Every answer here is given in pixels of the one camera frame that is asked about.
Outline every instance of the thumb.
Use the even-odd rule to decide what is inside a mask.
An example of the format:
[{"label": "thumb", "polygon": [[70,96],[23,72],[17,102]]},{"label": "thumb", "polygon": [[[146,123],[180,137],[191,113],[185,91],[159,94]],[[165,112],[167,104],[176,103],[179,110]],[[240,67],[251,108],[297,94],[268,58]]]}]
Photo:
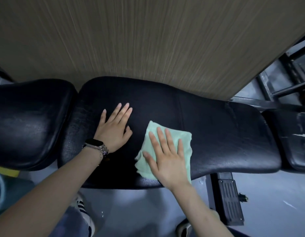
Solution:
[{"label": "thumb", "polygon": [[158,175],[159,170],[158,170],[156,161],[152,158],[152,156],[147,151],[143,151],[143,156],[146,159],[146,162],[149,164],[151,172],[158,179],[157,175]]},{"label": "thumb", "polygon": [[133,132],[129,126],[126,127],[126,132],[123,135],[123,142],[126,143],[130,137],[132,136]]}]

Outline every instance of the smartwatch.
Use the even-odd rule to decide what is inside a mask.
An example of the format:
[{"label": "smartwatch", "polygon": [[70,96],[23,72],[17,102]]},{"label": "smartwatch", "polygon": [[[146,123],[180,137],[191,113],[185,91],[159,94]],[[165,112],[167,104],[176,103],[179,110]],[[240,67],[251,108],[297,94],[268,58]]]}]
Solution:
[{"label": "smartwatch", "polygon": [[86,139],[85,144],[82,146],[82,148],[84,148],[86,146],[99,150],[101,152],[101,154],[103,155],[103,157],[105,155],[107,155],[109,152],[108,148],[104,145],[104,143],[102,141],[98,141],[95,139]]}]

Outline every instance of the brown wall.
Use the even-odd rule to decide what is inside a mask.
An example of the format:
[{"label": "brown wall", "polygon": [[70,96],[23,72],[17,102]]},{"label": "brown wall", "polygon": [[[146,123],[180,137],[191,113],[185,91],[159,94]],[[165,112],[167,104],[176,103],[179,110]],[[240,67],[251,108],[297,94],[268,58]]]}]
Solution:
[{"label": "brown wall", "polygon": [[79,89],[114,75],[229,99],[305,34],[305,0],[0,0],[0,66]]}]

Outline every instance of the black watch face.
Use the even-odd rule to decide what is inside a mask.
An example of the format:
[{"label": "black watch face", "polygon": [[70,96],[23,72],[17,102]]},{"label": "black watch face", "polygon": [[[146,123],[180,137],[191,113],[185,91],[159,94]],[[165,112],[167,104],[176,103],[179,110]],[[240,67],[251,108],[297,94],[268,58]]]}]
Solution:
[{"label": "black watch face", "polygon": [[93,145],[93,146],[97,146],[97,147],[100,147],[103,145],[102,141],[98,141],[95,139],[87,139],[87,140],[85,140],[85,142],[89,145]]}]

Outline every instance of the black leather seat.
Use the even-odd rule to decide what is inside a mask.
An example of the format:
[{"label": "black leather seat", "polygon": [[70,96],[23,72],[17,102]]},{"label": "black leather seat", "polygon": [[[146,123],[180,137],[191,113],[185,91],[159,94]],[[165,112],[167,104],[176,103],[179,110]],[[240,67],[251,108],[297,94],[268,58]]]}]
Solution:
[{"label": "black leather seat", "polygon": [[160,183],[136,173],[138,154],[150,120],[192,133],[191,178],[214,172],[270,173],[281,158],[264,118],[249,105],[202,98],[165,84],[120,77],[98,77],[84,84],[62,138],[61,167],[92,138],[107,109],[130,103],[130,140],[109,154],[84,184],[90,188],[143,189]]},{"label": "black leather seat", "polygon": [[0,166],[40,170],[54,162],[76,95],[59,79],[0,85]]},{"label": "black leather seat", "polygon": [[282,157],[282,169],[305,172],[305,110],[263,112]]}]

